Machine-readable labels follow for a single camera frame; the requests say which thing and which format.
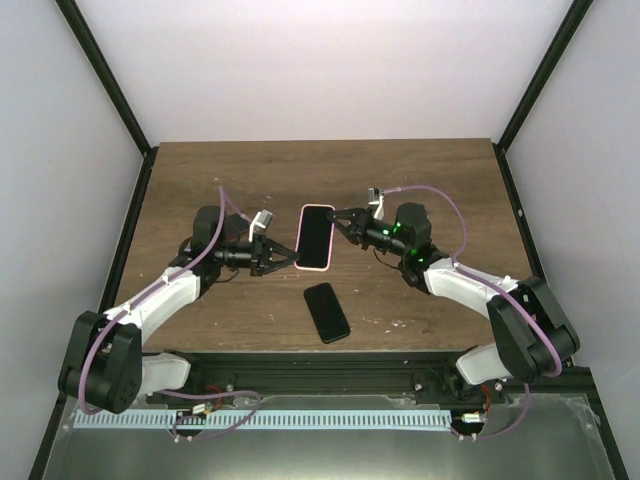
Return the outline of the black frame post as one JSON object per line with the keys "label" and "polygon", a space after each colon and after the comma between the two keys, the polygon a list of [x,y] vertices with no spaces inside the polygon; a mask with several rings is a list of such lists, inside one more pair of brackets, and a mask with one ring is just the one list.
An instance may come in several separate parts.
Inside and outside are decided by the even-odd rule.
{"label": "black frame post", "polygon": [[507,152],[515,141],[592,4],[593,0],[575,0],[569,5],[499,141],[496,143],[500,151]]}
{"label": "black frame post", "polygon": [[76,41],[99,79],[123,125],[143,157],[152,150],[116,76],[104,56],[79,5],[74,0],[55,0]]}

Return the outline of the left black frame post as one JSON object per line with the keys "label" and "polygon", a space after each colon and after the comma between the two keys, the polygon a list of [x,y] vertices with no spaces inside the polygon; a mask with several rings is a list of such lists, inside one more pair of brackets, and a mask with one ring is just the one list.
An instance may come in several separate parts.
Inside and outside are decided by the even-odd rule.
{"label": "left black frame post", "polygon": [[143,157],[152,150],[116,76],[104,56],[79,5],[74,0],[55,0],[76,41],[99,79],[123,125]]}

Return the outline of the right black frame post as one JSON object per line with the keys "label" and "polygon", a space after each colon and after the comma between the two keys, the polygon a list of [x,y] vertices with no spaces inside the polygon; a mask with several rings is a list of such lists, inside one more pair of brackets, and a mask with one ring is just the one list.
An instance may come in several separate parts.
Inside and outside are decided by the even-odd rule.
{"label": "right black frame post", "polygon": [[569,5],[499,141],[496,143],[500,151],[507,152],[515,141],[592,4],[593,0],[575,0]]}

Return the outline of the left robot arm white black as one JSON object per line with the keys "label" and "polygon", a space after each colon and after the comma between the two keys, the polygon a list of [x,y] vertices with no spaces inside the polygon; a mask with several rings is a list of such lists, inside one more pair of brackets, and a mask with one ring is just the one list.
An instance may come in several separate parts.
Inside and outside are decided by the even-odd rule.
{"label": "left robot arm white black", "polygon": [[151,335],[182,308],[200,299],[223,268],[253,276],[289,267],[298,254],[269,238],[271,212],[253,220],[226,215],[220,206],[198,210],[192,234],[161,276],[124,303],[105,312],[86,311],[75,321],[58,388],[89,415],[120,414],[141,395],[169,390],[181,403],[196,402],[203,377],[176,354],[145,355]]}

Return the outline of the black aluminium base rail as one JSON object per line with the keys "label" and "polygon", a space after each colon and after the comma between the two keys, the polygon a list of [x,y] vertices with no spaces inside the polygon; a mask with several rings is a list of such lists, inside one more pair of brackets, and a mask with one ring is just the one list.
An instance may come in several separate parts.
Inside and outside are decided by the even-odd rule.
{"label": "black aluminium base rail", "polygon": [[136,354],[113,367],[105,355],[92,364],[87,403],[120,413],[143,392],[140,367],[158,359],[188,363],[180,392],[211,394],[216,388],[253,390],[269,395],[409,395],[420,404],[443,408],[472,407],[484,399],[454,370],[455,352],[316,352],[316,353],[183,353]]}

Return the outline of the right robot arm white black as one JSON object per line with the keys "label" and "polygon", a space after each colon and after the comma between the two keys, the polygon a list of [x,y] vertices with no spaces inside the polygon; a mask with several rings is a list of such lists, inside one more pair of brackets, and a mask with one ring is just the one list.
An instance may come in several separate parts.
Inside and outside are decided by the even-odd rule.
{"label": "right robot arm white black", "polygon": [[352,244],[398,257],[398,269],[412,288],[451,300],[486,318],[493,342],[457,358],[444,378],[447,396],[472,399],[480,384],[514,378],[531,383],[557,377],[580,348],[579,337],[545,280],[514,280],[469,268],[438,249],[423,205],[404,203],[393,223],[373,207],[332,211],[328,220]]}

